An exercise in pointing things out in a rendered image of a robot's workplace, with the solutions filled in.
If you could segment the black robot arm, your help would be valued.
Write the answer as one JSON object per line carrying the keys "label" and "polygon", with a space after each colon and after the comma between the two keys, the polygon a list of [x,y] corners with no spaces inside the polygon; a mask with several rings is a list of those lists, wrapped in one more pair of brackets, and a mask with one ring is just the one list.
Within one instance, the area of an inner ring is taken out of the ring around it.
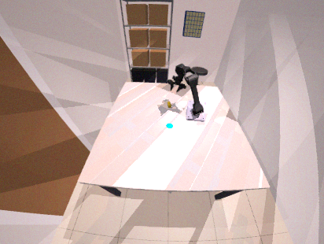
{"label": "black robot arm", "polygon": [[[192,72],[193,75],[186,77],[186,74],[188,72]],[[197,85],[198,85],[197,74],[195,73],[195,71],[190,69],[190,67],[185,66],[183,63],[181,63],[180,65],[176,65],[175,73],[178,75],[178,78],[183,79],[183,77],[184,77],[185,81],[190,86],[191,93],[193,96],[193,104],[192,104],[193,114],[194,114],[194,116],[200,115],[201,113],[204,112],[204,106],[200,103],[200,100],[199,100],[199,95],[198,95],[198,90],[197,90]]]}

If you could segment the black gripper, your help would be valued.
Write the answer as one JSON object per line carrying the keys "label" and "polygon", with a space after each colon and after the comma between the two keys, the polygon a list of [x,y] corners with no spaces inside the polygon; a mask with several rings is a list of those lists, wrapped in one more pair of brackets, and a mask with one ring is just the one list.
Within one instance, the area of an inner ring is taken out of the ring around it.
{"label": "black gripper", "polygon": [[[181,79],[181,78],[178,78],[178,77],[177,77],[177,79],[176,79],[175,82],[173,82],[172,79],[169,79],[169,80],[168,80],[168,83],[171,84],[171,91],[172,91],[172,89],[173,89],[173,87],[174,87],[174,84],[175,84],[175,85],[179,85],[179,88],[178,88],[177,92],[179,92],[181,89],[186,89],[186,85],[183,84],[183,83],[181,83],[181,81],[182,81],[182,79]],[[180,84],[180,83],[181,83],[181,84]]]}

